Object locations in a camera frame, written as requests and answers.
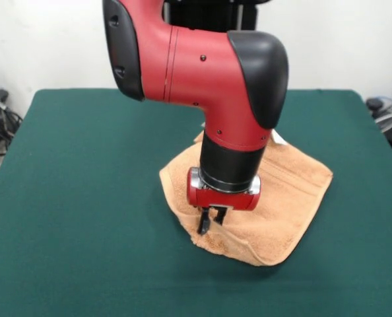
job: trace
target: green felt tablecloth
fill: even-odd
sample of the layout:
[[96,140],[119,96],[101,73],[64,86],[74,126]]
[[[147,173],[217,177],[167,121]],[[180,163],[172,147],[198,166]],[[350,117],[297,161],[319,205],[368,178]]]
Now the green felt tablecloth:
[[278,132],[335,177],[278,267],[194,246],[168,209],[158,171],[202,122],[116,90],[38,92],[0,170],[0,317],[392,316],[392,151],[360,97],[288,93]]

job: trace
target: orange towel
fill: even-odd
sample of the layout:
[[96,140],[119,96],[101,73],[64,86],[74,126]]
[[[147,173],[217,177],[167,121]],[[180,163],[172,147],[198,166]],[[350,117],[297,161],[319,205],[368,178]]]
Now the orange towel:
[[193,243],[213,254],[256,266],[283,262],[308,229],[333,173],[292,145],[271,139],[258,171],[263,190],[256,209],[229,211],[223,226],[212,221],[212,211],[211,228],[200,236],[201,212],[187,203],[186,176],[199,165],[202,136],[160,171],[170,209]]

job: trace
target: red robot arm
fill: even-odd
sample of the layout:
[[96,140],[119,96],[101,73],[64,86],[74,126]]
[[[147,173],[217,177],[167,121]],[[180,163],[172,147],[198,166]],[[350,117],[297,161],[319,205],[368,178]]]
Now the red robot arm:
[[285,48],[262,32],[172,26],[162,19],[163,4],[104,0],[116,83],[137,100],[202,109],[201,165],[193,173],[202,186],[192,187],[189,171],[189,203],[205,209],[253,209],[259,193],[251,188],[287,90]]

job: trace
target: green table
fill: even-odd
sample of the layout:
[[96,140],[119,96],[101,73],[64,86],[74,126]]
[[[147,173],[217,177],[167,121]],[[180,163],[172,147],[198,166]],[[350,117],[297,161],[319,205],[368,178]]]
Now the green table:
[[0,170],[0,317],[392,316],[392,151],[359,96],[288,93],[279,133],[335,178],[277,267],[195,247],[168,209],[158,171],[202,122],[116,90],[38,92]]

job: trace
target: white paper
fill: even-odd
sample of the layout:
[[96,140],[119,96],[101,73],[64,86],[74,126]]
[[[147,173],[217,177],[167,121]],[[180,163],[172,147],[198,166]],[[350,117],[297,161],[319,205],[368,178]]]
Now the white paper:
[[276,144],[281,144],[281,145],[287,145],[287,144],[288,144],[287,141],[284,140],[284,139],[281,137],[281,135],[279,135],[278,132],[275,131],[275,130],[273,130],[273,132],[272,132],[272,134],[271,134],[271,137],[273,138],[273,141],[274,141]]

